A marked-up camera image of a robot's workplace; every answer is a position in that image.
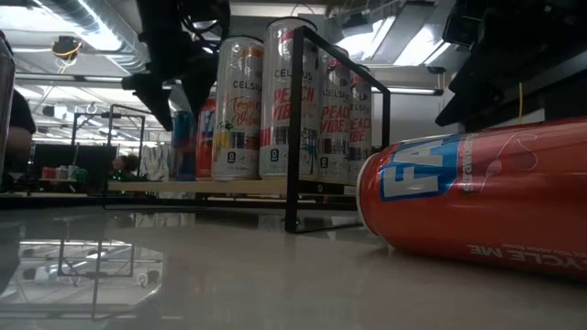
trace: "person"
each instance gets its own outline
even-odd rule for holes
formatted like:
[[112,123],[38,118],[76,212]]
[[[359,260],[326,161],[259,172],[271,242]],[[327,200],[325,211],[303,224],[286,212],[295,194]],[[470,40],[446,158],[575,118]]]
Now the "person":
[[[6,40],[4,32],[0,30],[0,38],[6,44],[10,54],[14,55],[10,44]],[[10,121],[8,123],[8,134],[6,137],[6,152],[4,158],[4,171],[2,175],[2,188],[12,187],[13,178],[8,174],[11,172],[26,172],[27,160],[30,153],[32,135],[37,131],[25,97],[17,90],[12,94],[12,107],[10,109]]]
[[[0,30],[0,38],[4,40],[8,51],[14,56],[14,52],[2,30]],[[12,95],[12,108],[8,125],[6,157],[8,160],[27,161],[32,135],[37,131],[37,127],[30,113],[27,100],[17,90]]]

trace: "yellow cable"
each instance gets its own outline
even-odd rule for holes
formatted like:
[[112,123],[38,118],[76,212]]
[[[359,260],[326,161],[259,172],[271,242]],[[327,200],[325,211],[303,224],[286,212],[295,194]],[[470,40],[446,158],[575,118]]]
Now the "yellow cable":
[[524,110],[524,87],[522,83],[518,84],[518,90],[519,90],[519,98],[520,98],[520,105],[519,105],[519,109],[518,109],[518,113],[517,113],[517,118],[520,124],[522,124],[522,113]]
[[[70,54],[70,56],[67,58],[67,62],[69,63],[70,60],[72,59],[73,53]],[[65,72],[65,69],[67,69],[67,65],[63,65],[62,67],[59,68],[59,70],[57,71],[58,74],[63,74]]]
[[74,50],[70,50],[70,51],[64,52],[64,53],[58,53],[58,52],[53,51],[53,54],[55,54],[57,56],[68,56],[68,55],[72,55],[74,52],[80,50],[81,47],[82,47],[82,43],[77,45],[77,48],[75,48]]

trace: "orange can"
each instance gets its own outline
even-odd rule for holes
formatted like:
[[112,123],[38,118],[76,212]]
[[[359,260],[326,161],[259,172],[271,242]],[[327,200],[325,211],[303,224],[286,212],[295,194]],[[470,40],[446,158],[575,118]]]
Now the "orange can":
[[405,251],[587,277],[587,119],[403,141],[357,182],[365,226]]

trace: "cable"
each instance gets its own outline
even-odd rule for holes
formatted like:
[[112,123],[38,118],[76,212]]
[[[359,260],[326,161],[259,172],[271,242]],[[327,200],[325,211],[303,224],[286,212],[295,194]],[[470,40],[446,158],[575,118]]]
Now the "cable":
[[314,10],[313,10],[312,8],[310,8],[310,6],[309,6],[309,5],[306,5],[306,4],[296,4],[296,5],[293,7],[293,9],[292,9],[292,12],[290,13],[290,16],[293,16],[293,15],[294,15],[294,11],[295,11],[295,9],[296,9],[298,6],[300,6],[300,5],[301,5],[301,6],[304,6],[304,7],[306,7],[306,8],[308,8],[308,9],[309,9],[309,10],[312,12],[312,14],[314,14],[314,15],[316,14],[316,13],[314,12]]
[[58,52],[53,51],[53,54],[55,54],[56,56],[71,56],[71,55],[73,55],[73,53],[80,50],[81,47],[82,47],[82,43],[80,42],[80,44],[77,45],[77,47],[74,50],[70,50],[70,51],[64,52],[64,53],[58,53]]
[[519,92],[519,98],[520,98],[520,102],[519,102],[519,109],[518,109],[518,113],[517,113],[517,118],[520,124],[522,124],[522,113],[524,112],[524,86],[523,84],[520,82],[518,84],[518,92]]
[[[67,61],[69,62],[70,59],[72,58],[73,53],[71,53],[67,59]],[[59,69],[57,70],[57,74],[63,74],[65,72],[65,70],[70,67],[72,65],[67,65],[67,66],[62,66],[59,67]],[[45,100],[47,99],[47,97],[49,97],[49,94],[53,91],[53,89],[55,88],[55,86],[51,86],[46,93],[44,93],[44,95],[41,97],[39,104],[37,105],[37,107],[35,108],[35,110],[32,111],[32,113],[37,112],[37,110],[39,110],[40,106],[43,104],[43,102],[45,102]]]

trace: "fa logo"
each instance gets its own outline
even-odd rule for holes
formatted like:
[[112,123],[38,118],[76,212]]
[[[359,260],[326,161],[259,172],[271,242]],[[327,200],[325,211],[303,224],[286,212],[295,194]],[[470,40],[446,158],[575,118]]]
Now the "fa logo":
[[382,169],[382,200],[399,201],[446,193],[457,179],[460,136],[402,142]]

